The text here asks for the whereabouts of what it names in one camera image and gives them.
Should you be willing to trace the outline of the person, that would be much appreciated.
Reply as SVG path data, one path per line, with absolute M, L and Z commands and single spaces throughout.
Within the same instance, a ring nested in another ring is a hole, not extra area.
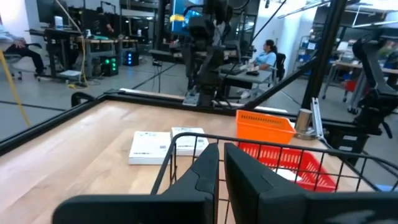
M 44 63 L 42 57 L 37 52 L 31 50 L 29 47 L 35 46 L 42 48 L 40 44 L 28 44 L 23 37 L 11 34 L 0 23 L 0 50 L 5 54 L 16 54 L 21 57 L 30 57 L 35 66 L 35 74 L 42 75 L 44 73 Z
M 277 60 L 277 47 L 272 39 L 267 39 L 263 45 L 263 52 L 257 56 L 251 63 L 253 67 L 259 67 L 259 70 L 269 70 Z
M 108 18 L 104 14 L 104 10 L 102 7 L 96 8 L 97 16 L 94 23 L 93 33 L 98 36 L 109 37 L 114 33 L 114 29 L 112 28 Z

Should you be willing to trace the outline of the orange slotted plastic basket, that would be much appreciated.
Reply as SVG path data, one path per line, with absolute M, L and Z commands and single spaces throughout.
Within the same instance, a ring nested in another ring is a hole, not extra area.
M 287 118 L 244 110 L 236 112 L 238 138 L 288 144 L 295 134 Z

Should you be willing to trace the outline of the red slotted plastic basket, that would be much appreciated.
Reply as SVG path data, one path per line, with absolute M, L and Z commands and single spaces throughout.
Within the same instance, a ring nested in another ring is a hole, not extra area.
M 239 142 L 238 147 L 271 170 L 284 168 L 302 177 L 300 182 L 291 181 L 301 188 L 316 192 L 333 192 L 336 182 L 311 152 L 288 147 L 277 147 Z

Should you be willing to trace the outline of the wooden top workbench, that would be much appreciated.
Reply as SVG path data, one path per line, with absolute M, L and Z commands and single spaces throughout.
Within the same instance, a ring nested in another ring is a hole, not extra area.
M 138 40 L 136 39 L 86 39 L 77 37 L 75 41 L 82 44 L 86 78 L 94 77 L 96 67 L 93 62 L 94 59 L 99 60 L 98 66 L 101 68 L 101 56 L 116 56 L 119 67 L 122 64 L 124 52 L 138 49 Z

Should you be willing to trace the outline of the white charger plug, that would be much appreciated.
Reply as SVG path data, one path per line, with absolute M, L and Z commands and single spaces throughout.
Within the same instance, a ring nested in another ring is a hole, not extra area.
M 272 171 L 289 181 L 300 182 L 302 180 L 301 176 L 299 176 L 297 173 L 292 172 L 291 170 L 288 170 L 288 169 L 276 168 L 276 169 L 273 169 Z

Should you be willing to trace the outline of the wooden top table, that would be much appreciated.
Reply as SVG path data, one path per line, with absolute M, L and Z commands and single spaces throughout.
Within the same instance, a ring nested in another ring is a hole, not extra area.
M 348 68 L 352 72 L 355 68 L 360 69 L 361 73 L 358 77 L 358 80 L 354 86 L 353 93 L 351 96 L 351 101 L 348 106 L 348 112 L 351 114 L 357 114 L 358 113 L 358 103 L 362 96 L 365 94 L 365 89 L 366 89 L 366 77 L 363 72 L 363 66 L 358 63 L 348 63 L 348 62 L 342 62 L 341 60 L 336 60 L 331 64 L 330 71 L 326 77 L 326 83 L 325 87 L 322 92 L 322 99 L 324 100 L 326 98 L 326 93 L 327 90 L 333 81 L 335 75 L 337 74 L 337 71 L 340 68 Z

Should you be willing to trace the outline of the large white box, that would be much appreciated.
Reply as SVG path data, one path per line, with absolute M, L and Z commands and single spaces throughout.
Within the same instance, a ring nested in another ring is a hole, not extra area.
M 169 132 L 136 131 L 129 151 L 129 165 L 162 165 L 169 150 Z

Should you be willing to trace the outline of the black monitor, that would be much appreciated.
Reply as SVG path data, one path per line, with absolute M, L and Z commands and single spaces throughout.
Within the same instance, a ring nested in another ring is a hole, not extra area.
M 55 17 L 61 17 L 63 25 L 69 25 L 68 16 L 56 0 L 36 0 L 39 13 L 39 21 L 55 26 Z

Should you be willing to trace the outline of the grey metal bracket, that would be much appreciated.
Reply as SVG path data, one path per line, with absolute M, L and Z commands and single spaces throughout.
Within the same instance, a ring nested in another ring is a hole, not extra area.
M 312 108 L 312 124 L 315 130 L 315 135 L 318 139 L 324 139 L 322 117 L 320 114 L 320 105 L 318 98 L 312 98 L 311 102 Z

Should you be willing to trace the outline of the grey desk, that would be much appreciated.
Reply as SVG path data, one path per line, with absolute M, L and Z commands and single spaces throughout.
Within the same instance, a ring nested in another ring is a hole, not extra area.
M 262 94 L 262 84 L 271 86 L 276 83 L 274 71 L 260 70 L 258 75 L 248 75 L 246 70 L 234 64 L 222 65 L 218 70 L 222 79 L 221 91 L 225 95 L 229 95 L 231 86 L 250 90 L 253 95 Z

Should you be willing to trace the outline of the small white printed box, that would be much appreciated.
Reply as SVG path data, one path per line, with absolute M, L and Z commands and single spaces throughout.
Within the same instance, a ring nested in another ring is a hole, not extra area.
M 181 128 L 173 127 L 171 129 L 172 137 L 180 133 L 199 133 L 204 134 L 203 128 Z M 176 148 L 178 156 L 199 156 L 209 145 L 208 139 L 196 136 L 181 136 L 176 140 Z

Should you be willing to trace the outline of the black wire basket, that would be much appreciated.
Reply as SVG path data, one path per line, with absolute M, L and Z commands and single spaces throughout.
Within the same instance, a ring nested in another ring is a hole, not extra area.
M 218 145 L 219 136 L 213 136 Z M 237 138 L 224 138 L 224 144 L 232 143 L 238 147 L 242 142 Z M 219 165 L 224 164 L 224 151 L 219 151 Z M 155 180 L 151 195 L 153 197 L 149 216 L 143 224 L 152 224 L 152 206 L 160 200 L 159 187 L 167 167 L 176 168 L 176 149 L 170 145 Z M 170 186 L 178 179 L 170 176 Z M 321 193 L 304 189 L 305 219 L 303 224 L 398 224 L 398 192 L 332 192 Z

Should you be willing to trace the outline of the black table frame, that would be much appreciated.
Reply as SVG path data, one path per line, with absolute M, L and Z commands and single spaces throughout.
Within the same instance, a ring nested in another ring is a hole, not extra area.
M 79 103 L 79 100 L 88 100 L 85 103 Z M 8 152 L 13 151 L 17 147 L 33 140 L 44 134 L 53 128 L 61 125 L 62 123 L 68 121 L 76 117 L 79 114 L 91 109 L 92 107 L 102 103 L 105 100 L 113 100 L 113 101 L 122 101 L 127 103 L 136 103 L 139 105 L 149 105 L 149 106 L 158 106 L 161 108 L 170 108 L 170 109 L 177 109 L 177 110 L 185 110 L 185 111 L 193 111 L 193 112 L 201 112 L 201 113 L 208 113 L 208 114 L 218 114 L 223 116 L 235 116 L 236 109 L 216 109 L 210 107 L 202 107 L 202 106 L 185 106 L 182 105 L 182 99 L 179 96 L 164 96 L 160 93 L 151 93 L 147 91 L 139 91 L 139 90 L 108 90 L 102 95 L 98 97 L 93 97 L 83 92 L 77 92 L 72 94 L 71 96 L 71 104 L 72 108 L 66 110 L 48 120 L 45 120 L 39 124 L 31 126 L 17 134 L 14 134 L 2 141 L 0 141 L 0 157 L 7 154 Z M 266 109 L 260 109 L 260 107 L 247 107 L 246 105 L 238 106 L 243 107 L 243 110 L 249 110 L 258 113 L 267 113 L 276 116 L 283 116 L 292 121 L 296 120 L 296 114 L 289 114 L 289 113 L 281 113 L 281 112 L 274 112 L 269 111 Z M 358 136 L 360 134 L 370 135 L 371 132 L 364 128 L 360 128 L 359 126 L 355 125 L 353 122 L 346 122 L 346 121 L 337 121 L 333 119 L 322 119 L 322 125 L 326 128 L 332 137 L 337 135 L 337 132 L 341 133 L 351 133 L 354 136 Z

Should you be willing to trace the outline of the metal shelf rack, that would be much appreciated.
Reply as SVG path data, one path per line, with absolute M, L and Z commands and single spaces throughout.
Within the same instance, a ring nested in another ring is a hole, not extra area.
M 305 35 L 300 39 L 298 50 L 295 55 L 293 71 L 296 72 L 309 60 L 312 59 L 315 51 L 318 48 L 318 42 L 320 38 L 314 35 Z

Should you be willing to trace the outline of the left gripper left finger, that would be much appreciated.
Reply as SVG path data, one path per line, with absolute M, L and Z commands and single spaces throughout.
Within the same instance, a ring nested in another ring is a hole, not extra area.
M 212 143 L 152 206 L 152 224 L 215 224 L 218 218 L 219 149 Z

